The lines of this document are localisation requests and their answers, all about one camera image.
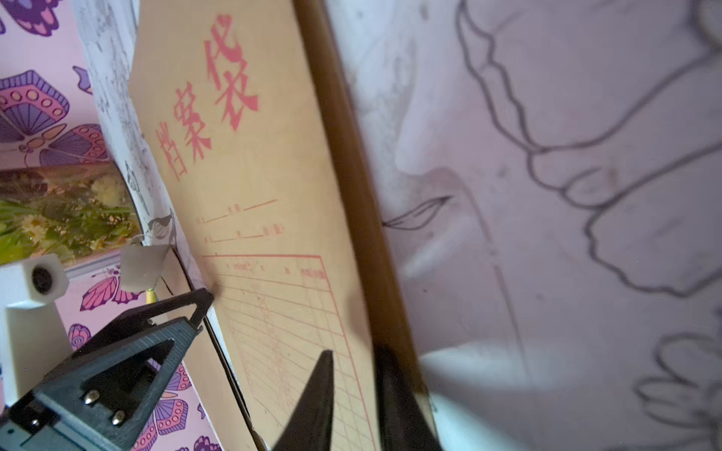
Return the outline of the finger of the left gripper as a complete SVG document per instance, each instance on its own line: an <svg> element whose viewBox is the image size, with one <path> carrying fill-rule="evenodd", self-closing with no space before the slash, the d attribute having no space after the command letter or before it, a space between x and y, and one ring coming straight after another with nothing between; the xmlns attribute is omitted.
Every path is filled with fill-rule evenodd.
<svg viewBox="0 0 722 451"><path fill-rule="evenodd" d="M142 336L161 332L176 322L195 336L213 302L214 295L208 289L196 289L155 304L126 310L75 351L73 359L96 351L106 351L115 345L132 343Z"/></svg>

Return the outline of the kraft file bag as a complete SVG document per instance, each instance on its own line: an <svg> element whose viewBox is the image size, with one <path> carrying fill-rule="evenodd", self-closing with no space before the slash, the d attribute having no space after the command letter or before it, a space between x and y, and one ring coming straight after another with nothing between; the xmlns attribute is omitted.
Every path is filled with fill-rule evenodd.
<svg viewBox="0 0 722 451"><path fill-rule="evenodd" d="M130 94L254 445L330 350L330 450L383 450L375 345L437 439L325 3L144 1Z"/></svg>

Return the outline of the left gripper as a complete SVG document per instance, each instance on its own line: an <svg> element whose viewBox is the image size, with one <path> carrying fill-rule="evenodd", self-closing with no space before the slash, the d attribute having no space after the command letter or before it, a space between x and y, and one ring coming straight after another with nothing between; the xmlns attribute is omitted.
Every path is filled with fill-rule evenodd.
<svg viewBox="0 0 722 451"><path fill-rule="evenodd" d="M82 350L1 415L2 450L150 450L185 430L182 359L202 329L178 318Z"/></svg>

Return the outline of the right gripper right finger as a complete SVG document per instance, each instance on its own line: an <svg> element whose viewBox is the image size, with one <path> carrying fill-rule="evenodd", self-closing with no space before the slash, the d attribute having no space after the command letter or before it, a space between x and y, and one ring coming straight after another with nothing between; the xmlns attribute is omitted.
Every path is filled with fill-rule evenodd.
<svg viewBox="0 0 722 451"><path fill-rule="evenodd" d="M374 370L381 449L442 451L391 349L374 346Z"/></svg>

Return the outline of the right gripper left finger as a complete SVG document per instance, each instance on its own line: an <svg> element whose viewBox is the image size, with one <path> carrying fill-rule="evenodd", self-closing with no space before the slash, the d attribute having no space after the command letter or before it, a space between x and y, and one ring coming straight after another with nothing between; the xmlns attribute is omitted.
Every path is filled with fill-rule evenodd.
<svg viewBox="0 0 722 451"><path fill-rule="evenodd" d="M334 356L322 351L274 451L329 451L335 405Z"/></svg>

